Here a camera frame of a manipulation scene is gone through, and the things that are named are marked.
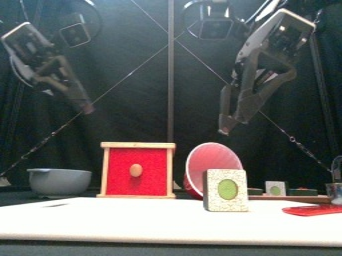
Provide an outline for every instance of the metal pole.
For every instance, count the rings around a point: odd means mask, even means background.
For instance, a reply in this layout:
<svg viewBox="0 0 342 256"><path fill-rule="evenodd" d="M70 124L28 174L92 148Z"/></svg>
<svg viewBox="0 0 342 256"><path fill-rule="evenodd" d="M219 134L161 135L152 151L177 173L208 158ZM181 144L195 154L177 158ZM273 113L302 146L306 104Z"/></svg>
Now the metal pole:
<svg viewBox="0 0 342 256"><path fill-rule="evenodd" d="M168 100L167 100L167 141L173 142L173 0L168 0Z"/></svg>

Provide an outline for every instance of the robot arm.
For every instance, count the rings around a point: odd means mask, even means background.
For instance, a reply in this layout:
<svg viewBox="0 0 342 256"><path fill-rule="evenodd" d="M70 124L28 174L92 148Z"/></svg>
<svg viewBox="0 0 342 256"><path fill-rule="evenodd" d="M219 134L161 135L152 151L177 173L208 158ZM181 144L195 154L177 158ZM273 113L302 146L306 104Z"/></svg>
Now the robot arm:
<svg viewBox="0 0 342 256"><path fill-rule="evenodd" d="M292 62L314 29L314 23L280 9L248 37L235 60L232 83L221 89L221 134L248 123L280 85L295 78Z"/></svg>
<svg viewBox="0 0 342 256"><path fill-rule="evenodd" d="M1 37L1 41L29 85L49 95L53 91L61 92L76 109L89 114L92 103L68 60L32 24L24 22Z"/></svg>

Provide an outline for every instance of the gray bowl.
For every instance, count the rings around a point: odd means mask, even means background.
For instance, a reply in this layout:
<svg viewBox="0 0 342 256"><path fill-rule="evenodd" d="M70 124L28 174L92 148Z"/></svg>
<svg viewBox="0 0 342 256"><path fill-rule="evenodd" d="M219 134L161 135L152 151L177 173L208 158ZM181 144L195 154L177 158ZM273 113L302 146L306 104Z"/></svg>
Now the gray bowl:
<svg viewBox="0 0 342 256"><path fill-rule="evenodd" d="M90 172L69 169L28 169L29 186L40 197L58 198L80 195L88 188Z"/></svg>

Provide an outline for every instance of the green oval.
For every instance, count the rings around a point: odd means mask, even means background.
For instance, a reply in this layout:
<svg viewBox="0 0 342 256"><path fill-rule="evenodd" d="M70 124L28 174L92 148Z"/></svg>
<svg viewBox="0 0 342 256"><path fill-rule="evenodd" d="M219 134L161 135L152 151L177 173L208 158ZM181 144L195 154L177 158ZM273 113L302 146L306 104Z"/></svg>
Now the green oval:
<svg viewBox="0 0 342 256"><path fill-rule="evenodd" d="M219 196L223 199L225 200L233 199L237 195L236 183L229 179L221 180L217 185L217 192L219 192Z"/></svg>
<svg viewBox="0 0 342 256"><path fill-rule="evenodd" d="M272 194L273 196L279 196L280 193L281 193L281 190L280 190L279 187L272 186L272 187L269 188L269 192L271 192L271 194Z"/></svg>

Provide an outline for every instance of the red panel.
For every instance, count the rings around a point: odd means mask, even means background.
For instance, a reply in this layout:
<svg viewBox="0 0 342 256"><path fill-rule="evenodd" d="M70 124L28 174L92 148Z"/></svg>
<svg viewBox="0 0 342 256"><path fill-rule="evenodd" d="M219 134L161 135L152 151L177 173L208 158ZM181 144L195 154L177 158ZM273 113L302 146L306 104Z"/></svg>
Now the red panel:
<svg viewBox="0 0 342 256"><path fill-rule="evenodd" d="M133 164L143 167L139 177L132 177ZM106 174L106 195L167 194L167 150L145 148L110 148Z"/></svg>

